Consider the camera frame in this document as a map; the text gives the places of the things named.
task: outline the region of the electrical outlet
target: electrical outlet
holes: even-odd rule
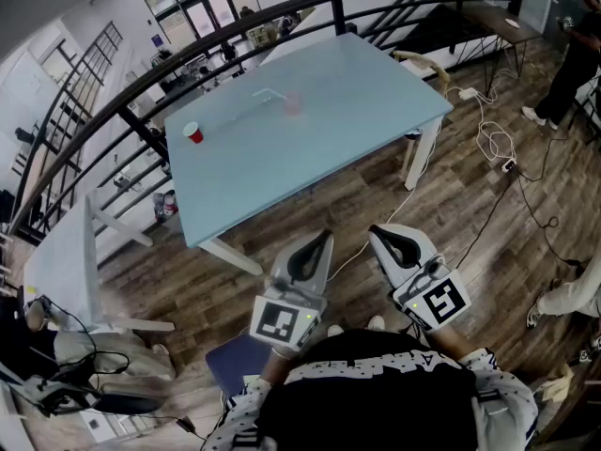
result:
[[[505,174],[507,174],[507,172],[510,172],[515,168],[516,168],[516,159],[509,159],[501,166],[501,170]]]
[[[476,95],[478,95],[478,91],[472,86],[470,88],[466,88],[465,90],[461,90],[459,92],[459,97],[464,101],[473,99]]]

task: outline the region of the chair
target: chair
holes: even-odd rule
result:
[[[432,69],[435,73],[438,74],[438,76],[440,77],[440,79],[443,82],[442,92],[441,92],[442,97],[446,96],[447,88],[449,88],[449,83],[451,82],[451,77],[445,71],[445,69],[443,69],[434,60],[432,60],[431,58],[428,58],[427,56],[423,56],[421,54],[415,54],[413,52],[401,52],[398,50],[395,50],[393,52],[393,57],[396,61],[399,61],[399,62],[400,62],[401,58],[406,58],[407,60],[410,60],[411,63],[413,65],[415,65],[417,68],[422,69],[422,70]],[[415,145],[415,141],[419,140],[421,136],[422,136],[421,131],[410,133],[405,136],[405,138],[408,139],[408,146],[407,146],[407,151],[405,152],[405,160],[403,161],[403,167],[401,169],[401,179],[404,179],[407,176],[407,168],[408,168],[409,161],[411,160],[411,153],[413,151],[413,146]]]

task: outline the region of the glass door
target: glass door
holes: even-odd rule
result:
[[[227,0],[208,0],[208,4],[220,27],[230,25],[236,20]]]
[[[204,2],[186,8],[186,11],[200,38],[215,31],[215,25],[208,15]]]

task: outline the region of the white cable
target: white cable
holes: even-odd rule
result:
[[[503,50],[505,51],[505,56],[507,57],[509,66],[511,67],[511,59],[509,58],[509,55],[507,54],[507,48],[504,48]],[[497,158],[501,158],[501,159],[505,159],[505,160],[509,160],[509,159],[515,160],[516,159],[516,149],[514,147],[514,139],[511,137],[511,135],[509,133],[507,133],[505,131],[505,129],[503,127],[501,127],[501,125],[499,125],[494,120],[485,121],[485,109],[484,109],[483,104],[492,105],[499,98],[499,95],[497,94],[497,87],[501,83],[500,77],[502,75],[509,75],[510,77],[512,77],[514,79],[518,78],[517,73],[514,72],[513,69],[501,69],[493,77],[493,81],[495,79],[498,79],[498,81],[496,84],[494,84],[491,87],[491,97],[489,98],[486,95],[484,95],[483,93],[478,92],[477,90],[476,90],[476,94],[474,96],[475,99],[478,101],[478,105],[480,105],[480,123],[478,124],[478,133],[476,134],[476,139],[475,139],[476,145],[482,151],[482,153],[485,155],[486,159],[489,162],[492,162]],[[463,89],[459,86],[453,86],[446,91],[445,97],[451,90],[459,90],[460,92],[465,92],[465,89]],[[491,132],[491,133],[487,133],[485,128],[486,128],[486,126],[491,126],[491,125],[497,127],[497,130],[495,130],[494,132]],[[505,155],[505,154],[500,153],[499,145],[497,144],[497,142],[495,142],[495,140],[493,138],[495,135],[504,135],[509,140],[509,148],[511,149],[510,155]],[[481,144],[482,136],[484,136],[484,138],[488,141],[488,151],[486,151],[485,148],[483,147],[483,145]]]
[[[422,173],[419,175],[419,177],[417,178],[417,181],[415,182],[415,187],[413,187],[413,190],[411,191],[411,193],[410,193],[410,194],[409,194],[409,195],[408,195],[408,196],[405,198],[405,200],[404,200],[404,201],[401,203],[401,205],[400,205],[400,206],[398,206],[398,207],[396,208],[396,210],[395,210],[395,211],[394,211],[394,212],[391,214],[391,216],[390,216],[390,217],[388,218],[388,220],[386,221],[386,224],[388,224],[388,223],[389,223],[389,222],[390,222],[390,221],[393,219],[393,217],[396,215],[396,213],[397,213],[397,212],[399,212],[401,209],[403,209],[403,206],[404,206],[405,204],[407,204],[407,201],[411,199],[411,196],[412,196],[412,195],[413,195],[413,193],[415,192],[415,189],[417,189],[417,184],[418,184],[418,182],[419,182],[420,178],[421,178],[421,177],[422,177],[422,175],[424,174],[424,172],[425,172],[425,169],[427,169],[427,168],[428,168],[428,164],[430,163],[430,157],[432,156],[432,154],[434,153],[434,149],[436,148],[436,138],[439,136],[439,133],[440,133],[440,130],[441,130],[441,129],[442,129],[442,120],[440,121],[439,129],[436,131],[436,135],[435,135],[435,137],[434,137],[434,142],[433,142],[433,144],[432,144],[432,148],[430,149],[430,153],[428,154],[428,157],[427,157],[427,159],[425,160],[424,169],[422,170]],[[332,280],[334,277],[336,277],[336,276],[338,275],[338,273],[339,273],[341,270],[343,270],[343,269],[344,269],[344,268],[345,268],[345,267],[346,267],[346,266],[347,266],[347,265],[348,265],[350,262],[352,262],[354,259],[356,259],[357,257],[359,257],[359,256],[362,254],[362,252],[365,250],[365,247],[367,247],[367,244],[368,244],[368,243],[369,243],[369,241],[368,241],[368,242],[366,242],[366,243],[363,245],[363,247],[361,248],[361,250],[360,250],[360,251],[359,251],[357,254],[355,254],[355,255],[354,255],[353,257],[351,257],[351,258],[350,258],[350,259],[349,259],[347,262],[345,262],[345,263],[344,263],[342,266],[340,266],[340,267],[339,267],[339,268],[336,270],[336,272],[335,272],[334,274],[332,274],[332,275],[331,275],[331,277],[330,277],[330,278],[328,279],[328,281],[326,281],[326,282],[330,282],[330,281],[331,281],[331,280]]]

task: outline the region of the desk leg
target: desk leg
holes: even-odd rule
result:
[[[425,163],[428,160],[428,155],[430,155],[430,150],[436,140],[436,134],[439,131],[441,122],[442,117],[439,117],[424,125],[424,133],[422,133],[422,138],[417,146],[417,152],[415,152],[415,157],[411,163],[409,175],[405,181],[405,187],[408,191],[415,189],[415,185],[424,171]]]
[[[263,268],[260,265],[217,238],[204,241],[200,243],[198,247],[205,249],[207,252],[223,259],[225,262],[240,267],[252,275],[261,275],[263,273]]]
[[[140,242],[142,245],[146,247],[152,246],[152,239],[150,237],[145,236],[141,232],[132,229],[128,225],[123,224],[121,221],[118,221],[115,217],[107,214],[103,210],[95,209],[94,217],[96,217],[103,224],[112,227],[113,229],[118,230],[119,232],[125,234],[130,239],[134,241]]]
[[[138,331],[158,331],[169,333],[176,329],[173,322],[165,322],[162,320],[143,320],[121,318],[120,316],[104,316],[104,320],[113,327],[121,327],[123,329],[136,329]]]

